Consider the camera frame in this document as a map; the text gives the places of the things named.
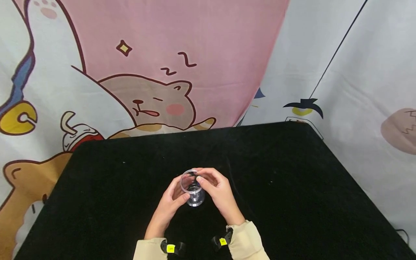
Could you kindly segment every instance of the cable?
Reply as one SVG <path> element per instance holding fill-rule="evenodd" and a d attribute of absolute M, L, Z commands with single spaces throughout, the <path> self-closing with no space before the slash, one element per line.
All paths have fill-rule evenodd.
<path fill-rule="evenodd" d="M 406 230 L 404 230 L 404 229 L 396 229 L 396 231 L 397 232 L 403 231 L 406 234 L 406 237 L 407 237 L 407 245 L 409 245 L 409 243 L 410 243 L 410 237 L 409 237 L 409 234 L 406 232 Z"/>
<path fill-rule="evenodd" d="M 334 59 L 335 55 L 337 54 L 337 52 L 338 52 L 339 48 L 341 47 L 342 43 L 343 43 L 343 42 L 344 42 L 344 40 L 345 40 L 345 37 L 347 37 L 347 34 L 348 34 L 348 33 L 349 33 L 349 31 L 351 30 L 351 27 L 352 27 L 352 26 L 353 26 L 353 24 L 355 23 L 355 20 L 357 20 L 358 16 L 360 15 L 360 13 L 361 13 L 361 11 L 363 10 L 363 8 L 364 8 L 365 4 L 367 3 L 367 1 L 368 1 L 368 0 L 365 0 L 365 1 L 364 1 L 364 4 L 361 6 L 360 11 L 358 11 L 357 15 L 355 16 L 354 20 L 352 21 L 352 24 L 349 26 L 349 28 L 348 28 L 347 32 L 346 32 L 346 33 L 345 33 L 345 35 L 344 35 L 344 38 L 342 38 L 341 43 L 338 45 L 337 50 L 335 51 L 334 55 L 332 56 L 331 60 L 329 61 L 327 68 L 324 70 L 324 73 L 322 74 L 322 77 L 319 79 L 318 84 L 316 84 L 316 87 L 315 87 L 315 88 L 314 88 L 314 90 L 312 91 L 312 94 L 310 95 L 310 97 L 309 97 L 309 98 L 311 98 L 311 97 L 312 97 L 312 95 L 313 95 L 313 93 L 315 92 L 316 88 L 318 87 L 319 83 L 321 83 L 321 80 L 322 80 L 322 78 L 324 77 L 325 73 L 327 72 L 327 70 L 328 70 L 329 66 L 331 65 L 332 60 Z"/>

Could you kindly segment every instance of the hand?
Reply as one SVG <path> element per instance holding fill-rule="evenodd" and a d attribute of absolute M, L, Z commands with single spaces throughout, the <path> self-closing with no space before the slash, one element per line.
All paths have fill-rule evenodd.
<path fill-rule="evenodd" d="M 184 193 L 180 187 L 181 176 L 174 178 L 163 193 L 149 225 L 144 239 L 163 238 L 166 229 L 176 211 L 189 199 L 189 194 Z"/>
<path fill-rule="evenodd" d="M 225 218 L 228 225 L 241 225 L 245 218 L 237 206 L 230 182 L 214 168 L 194 168 L 198 171 L 196 180 L 212 197 L 215 206 Z"/>

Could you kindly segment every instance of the black tablecloth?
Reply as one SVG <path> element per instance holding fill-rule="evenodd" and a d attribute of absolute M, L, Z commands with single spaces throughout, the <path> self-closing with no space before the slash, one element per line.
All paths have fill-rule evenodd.
<path fill-rule="evenodd" d="M 170 181 L 192 167 L 230 180 L 271 259 L 415 259 L 314 130 L 285 122 L 91 141 L 74 153 L 16 259 L 130 260 Z M 166 237 L 186 259 L 230 259 L 207 196 Z"/>

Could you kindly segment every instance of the black wrist strap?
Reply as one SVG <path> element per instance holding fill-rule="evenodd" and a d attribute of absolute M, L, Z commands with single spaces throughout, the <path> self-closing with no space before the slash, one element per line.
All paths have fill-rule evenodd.
<path fill-rule="evenodd" d="M 179 257 L 185 256 L 186 245 L 182 242 L 179 242 L 177 245 L 168 244 L 168 241 L 165 239 L 160 243 L 160 248 L 166 254 L 175 254 Z"/>
<path fill-rule="evenodd" d="M 226 233 L 223 236 L 215 236 L 211 239 L 211 244 L 214 247 L 215 252 L 218 252 L 222 247 L 229 245 L 231 243 L 231 238 L 233 236 L 233 229 L 228 228 Z"/>

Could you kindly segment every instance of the sparkle symbol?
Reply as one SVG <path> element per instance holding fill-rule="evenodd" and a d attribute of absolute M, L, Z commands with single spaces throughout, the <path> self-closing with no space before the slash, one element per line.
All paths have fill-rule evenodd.
<path fill-rule="evenodd" d="M 116 47 L 116 50 L 121 52 L 124 56 L 128 56 L 133 48 L 128 46 L 124 40 L 120 41 L 120 44 Z"/>

